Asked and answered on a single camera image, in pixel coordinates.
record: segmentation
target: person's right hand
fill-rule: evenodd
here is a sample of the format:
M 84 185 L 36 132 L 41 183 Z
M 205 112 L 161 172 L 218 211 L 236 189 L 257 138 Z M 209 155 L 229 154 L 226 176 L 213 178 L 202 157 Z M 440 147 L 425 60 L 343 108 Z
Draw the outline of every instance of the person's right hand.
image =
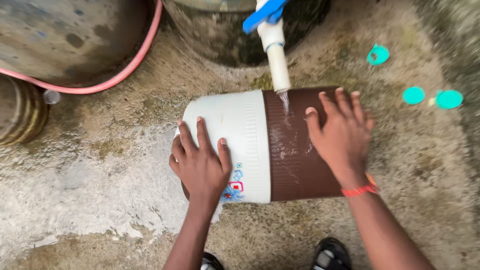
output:
M 319 94 L 327 115 L 322 129 L 315 108 L 306 109 L 306 121 L 315 149 L 328 164 L 342 188 L 352 190 L 368 183 L 365 170 L 375 118 L 370 111 L 363 111 L 359 92 L 351 95 L 353 110 L 343 88 L 338 88 L 335 94 L 338 107 L 325 92 Z

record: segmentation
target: black sandal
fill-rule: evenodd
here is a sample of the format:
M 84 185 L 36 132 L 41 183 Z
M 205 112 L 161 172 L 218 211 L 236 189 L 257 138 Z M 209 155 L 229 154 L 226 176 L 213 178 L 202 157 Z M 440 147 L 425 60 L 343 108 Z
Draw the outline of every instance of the black sandal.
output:
M 313 270 L 351 270 L 347 248 L 337 239 L 328 237 L 320 241 L 315 251 Z
M 202 259 L 202 266 L 200 267 L 201 270 L 207 270 L 215 268 L 215 270 L 225 270 L 223 268 L 222 263 L 220 260 L 209 252 L 204 252 L 204 257 Z

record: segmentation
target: water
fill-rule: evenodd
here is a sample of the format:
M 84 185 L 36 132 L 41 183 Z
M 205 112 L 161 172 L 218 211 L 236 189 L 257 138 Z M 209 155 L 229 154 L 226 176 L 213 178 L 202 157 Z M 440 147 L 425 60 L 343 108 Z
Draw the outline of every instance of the water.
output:
M 283 101 L 283 112 L 285 113 L 285 116 L 288 116 L 288 110 L 289 110 L 289 101 L 288 101 L 288 92 L 281 92 L 278 94 L 280 96 L 280 99 Z

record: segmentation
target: brass pot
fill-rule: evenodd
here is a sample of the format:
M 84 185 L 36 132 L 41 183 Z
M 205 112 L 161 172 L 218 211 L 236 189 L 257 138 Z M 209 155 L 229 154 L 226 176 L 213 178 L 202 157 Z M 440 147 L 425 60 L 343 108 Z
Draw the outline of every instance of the brass pot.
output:
M 0 75 L 0 145 L 27 142 L 42 130 L 48 108 L 31 83 Z

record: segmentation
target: hand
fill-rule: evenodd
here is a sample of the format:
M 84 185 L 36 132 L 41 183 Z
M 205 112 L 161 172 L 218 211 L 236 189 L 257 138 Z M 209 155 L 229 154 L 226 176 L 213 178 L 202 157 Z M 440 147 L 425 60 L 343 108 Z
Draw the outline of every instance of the hand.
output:
M 367 154 L 375 118 L 363 111 L 359 92 L 353 92 L 353 110 L 343 93 L 335 91 L 338 107 L 326 96 L 319 94 L 327 121 L 321 129 L 315 108 L 305 111 L 309 137 L 315 149 L 325 160 L 344 189 L 356 189 L 368 183 L 365 177 Z
M 169 165 L 190 193 L 190 203 L 215 209 L 232 170 L 227 141 L 219 139 L 218 157 L 212 149 L 202 117 L 197 118 L 197 148 L 187 124 L 178 121 L 180 135 L 173 140 Z

